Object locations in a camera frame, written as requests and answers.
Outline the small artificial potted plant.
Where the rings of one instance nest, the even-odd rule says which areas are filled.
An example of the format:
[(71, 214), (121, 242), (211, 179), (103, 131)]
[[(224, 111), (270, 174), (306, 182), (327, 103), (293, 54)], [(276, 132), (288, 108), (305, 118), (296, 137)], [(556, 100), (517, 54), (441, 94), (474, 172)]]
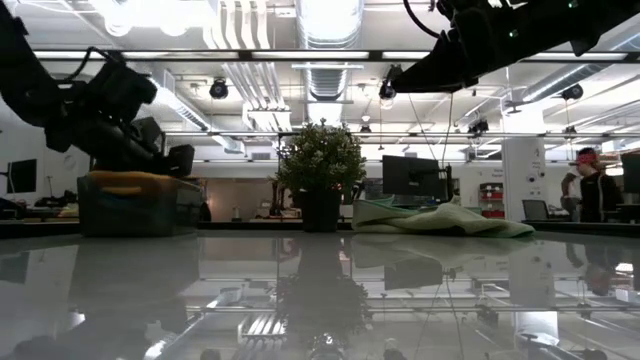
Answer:
[(361, 140), (345, 125), (306, 124), (284, 144), (275, 173), (301, 209), (303, 230), (337, 230), (345, 188), (362, 180), (366, 159)]

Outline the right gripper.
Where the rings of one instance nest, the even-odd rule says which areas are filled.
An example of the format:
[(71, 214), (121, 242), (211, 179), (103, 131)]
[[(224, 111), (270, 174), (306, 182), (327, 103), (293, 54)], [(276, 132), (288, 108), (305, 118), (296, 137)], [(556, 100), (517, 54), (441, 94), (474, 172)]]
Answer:
[(531, 55), (531, 0), (436, 0), (435, 7), (450, 29), (391, 81), (397, 93), (453, 93)]

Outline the grey plastic bin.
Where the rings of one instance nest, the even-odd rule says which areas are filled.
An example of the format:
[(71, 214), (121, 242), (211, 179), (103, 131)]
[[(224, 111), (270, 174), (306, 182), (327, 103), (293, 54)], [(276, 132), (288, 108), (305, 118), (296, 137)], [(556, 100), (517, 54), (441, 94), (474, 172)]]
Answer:
[(151, 196), (103, 193), (87, 173), (77, 179), (79, 226), (88, 237), (167, 237), (197, 229), (202, 190), (182, 179), (172, 179)]

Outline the silver ceiling air duct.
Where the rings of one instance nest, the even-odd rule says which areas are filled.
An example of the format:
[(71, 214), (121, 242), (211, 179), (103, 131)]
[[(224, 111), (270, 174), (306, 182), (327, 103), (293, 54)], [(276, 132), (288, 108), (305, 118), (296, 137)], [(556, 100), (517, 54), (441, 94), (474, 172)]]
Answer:
[[(295, 0), (299, 47), (305, 50), (350, 50), (361, 45), (365, 0)], [(304, 71), (312, 99), (336, 101), (344, 93), (347, 69)]]

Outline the white pillar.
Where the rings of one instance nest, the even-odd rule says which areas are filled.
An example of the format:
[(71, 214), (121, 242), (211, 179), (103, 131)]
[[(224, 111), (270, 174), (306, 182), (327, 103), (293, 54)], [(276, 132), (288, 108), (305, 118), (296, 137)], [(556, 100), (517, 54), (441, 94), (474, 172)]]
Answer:
[(525, 219), (523, 200), (547, 197), (545, 148), (541, 138), (507, 138), (502, 144), (506, 219)]

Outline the black office chair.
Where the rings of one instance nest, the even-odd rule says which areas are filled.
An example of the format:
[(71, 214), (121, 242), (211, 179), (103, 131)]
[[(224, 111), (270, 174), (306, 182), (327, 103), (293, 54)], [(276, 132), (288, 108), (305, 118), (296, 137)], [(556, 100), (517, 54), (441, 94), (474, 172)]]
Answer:
[(544, 200), (523, 200), (523, 211), (527, 221), (546, 221), (549, 219), (549, 211)]

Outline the black computer monitor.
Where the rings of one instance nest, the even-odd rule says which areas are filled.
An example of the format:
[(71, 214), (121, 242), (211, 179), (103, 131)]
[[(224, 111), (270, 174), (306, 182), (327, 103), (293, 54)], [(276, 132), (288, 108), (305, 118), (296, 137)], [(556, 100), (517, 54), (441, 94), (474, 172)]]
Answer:
[(384, 155), (382, 192), (447, 202), (453, 197), (452, 168), (449, 165), (441, 168), (433, 159)]
[(623, 187), (626, 193), (640, 194), (640, 153), (621, 155)]

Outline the orange microfiber towel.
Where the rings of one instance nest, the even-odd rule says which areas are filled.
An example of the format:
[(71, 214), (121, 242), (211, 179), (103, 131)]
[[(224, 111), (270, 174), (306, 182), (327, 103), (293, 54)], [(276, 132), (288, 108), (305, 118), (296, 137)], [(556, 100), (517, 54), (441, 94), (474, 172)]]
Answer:
[(117, 196), (151, 196), (159, 193), (172, 181), (168, 176), (136, 171), (93, 171), (87, 177), (99, 191)]

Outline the green microfiber towel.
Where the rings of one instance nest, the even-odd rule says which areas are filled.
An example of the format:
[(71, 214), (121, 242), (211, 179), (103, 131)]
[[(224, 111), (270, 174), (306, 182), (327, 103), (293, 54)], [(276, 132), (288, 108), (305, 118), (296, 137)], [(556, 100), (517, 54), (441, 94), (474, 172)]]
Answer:
[(405, 209), (384, 200), (357, 200), (351, 226), (358, 233), (518, 238), (535, 229), (519, 222), (489, 219), (455, 201), (426, 209)]

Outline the black wall screen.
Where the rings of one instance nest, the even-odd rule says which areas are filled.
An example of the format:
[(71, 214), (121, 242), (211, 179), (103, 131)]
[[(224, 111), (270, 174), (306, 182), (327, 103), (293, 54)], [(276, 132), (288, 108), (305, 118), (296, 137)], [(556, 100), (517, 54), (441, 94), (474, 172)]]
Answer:
[(7, 192), (10, 194), (35, 192), (37, 188), (37, 160), (8, 163)]

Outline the person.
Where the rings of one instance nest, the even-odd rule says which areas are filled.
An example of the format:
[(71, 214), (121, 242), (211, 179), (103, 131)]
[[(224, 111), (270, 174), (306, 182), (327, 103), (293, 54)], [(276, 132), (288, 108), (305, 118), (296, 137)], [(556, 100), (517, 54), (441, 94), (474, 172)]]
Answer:
[(561, 182), (561, 206), (566, 210), (572, 222), (580, 220), (581, 175), (576, 167), (571, 167)]
[(613, 177), (605, 172), (598, 154), (591, 148), (578, 152), (576, 169), (581, 175), (581, 213), (580, 221), (585, 223), (603, 223), (608, 212), (613, 212), (623, 203), (620, 189)]

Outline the red parts shelf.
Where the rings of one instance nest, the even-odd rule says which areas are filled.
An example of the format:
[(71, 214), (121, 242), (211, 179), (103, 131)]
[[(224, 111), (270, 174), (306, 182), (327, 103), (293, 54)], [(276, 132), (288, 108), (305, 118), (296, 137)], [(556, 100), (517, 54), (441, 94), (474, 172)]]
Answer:
[(481, 183), (478, 203), (485, 218), (504, 219), (504, 186), (502, 183)]

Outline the black overhead frame rail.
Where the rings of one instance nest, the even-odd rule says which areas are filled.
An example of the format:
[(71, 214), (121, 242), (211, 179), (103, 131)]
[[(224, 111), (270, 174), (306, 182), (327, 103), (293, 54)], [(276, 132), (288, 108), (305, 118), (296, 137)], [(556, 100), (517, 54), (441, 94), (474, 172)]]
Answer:
[[(113, 50), (127, 61), (137, 62), (415, 62), (429, 51), (382, 50)], [(542, 52), (522, 63), (633, 64), (640, 63), (640, 52)]]

